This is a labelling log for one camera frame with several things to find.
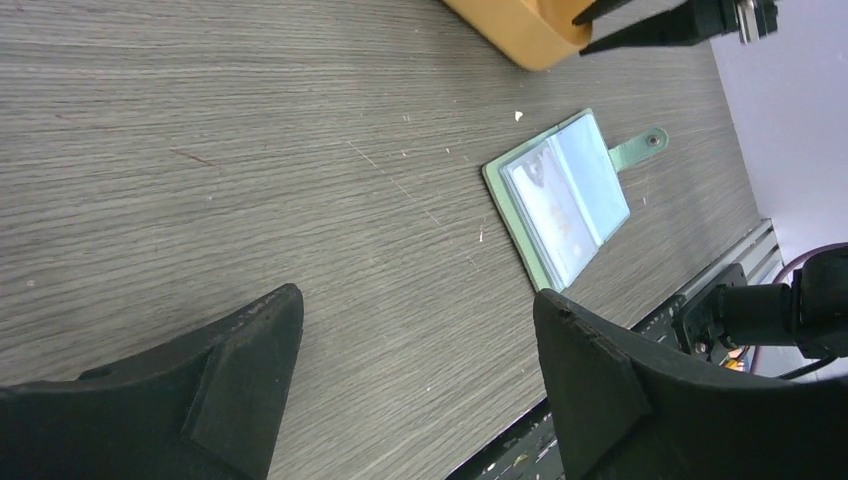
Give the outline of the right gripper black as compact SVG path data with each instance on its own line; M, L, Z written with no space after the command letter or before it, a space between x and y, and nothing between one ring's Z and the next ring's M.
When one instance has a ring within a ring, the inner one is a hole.
M632 0L594 0L572 19L575 26L590 24ZM581 56L618 48L693 46L737 31L740 43L752 44L777 32L775 0L683 1L680 5L642 19L579 51Z

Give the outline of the orange oval tray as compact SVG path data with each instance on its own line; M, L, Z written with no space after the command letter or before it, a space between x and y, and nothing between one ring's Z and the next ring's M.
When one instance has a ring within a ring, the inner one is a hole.
M592 35L590 23L573 24L592 0L445 0L444 4L528 71L548 70L577 54Z

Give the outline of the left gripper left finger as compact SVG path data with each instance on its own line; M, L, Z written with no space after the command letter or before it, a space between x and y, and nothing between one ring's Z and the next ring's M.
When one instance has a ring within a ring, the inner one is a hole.
M1 390L5 479L264 479L304 302L282 285L204 327L72 381Z

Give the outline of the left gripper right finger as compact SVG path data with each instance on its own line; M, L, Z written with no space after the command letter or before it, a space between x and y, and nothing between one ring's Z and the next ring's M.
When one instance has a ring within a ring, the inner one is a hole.
M701 362L640 376L656 412L599 472L569 479L843 479L847 381L792 382Z

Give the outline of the green card holder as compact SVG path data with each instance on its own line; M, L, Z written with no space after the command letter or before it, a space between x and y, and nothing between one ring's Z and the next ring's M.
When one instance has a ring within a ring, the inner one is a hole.
M607 145L584 109L482 168L482 177L535 291L569 288L629 218L619 174L662 152L651 127Z

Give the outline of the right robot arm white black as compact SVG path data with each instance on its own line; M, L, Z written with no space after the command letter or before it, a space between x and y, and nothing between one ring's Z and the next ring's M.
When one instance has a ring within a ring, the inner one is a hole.
M684 1L580 50L693 46L737 33L749 43L776 33L774 1ZM847 245L822 247L795 270L791 284L744 285L732 264L672 316L683 352L714 362L738 348L790 346L826 364L847 355Z

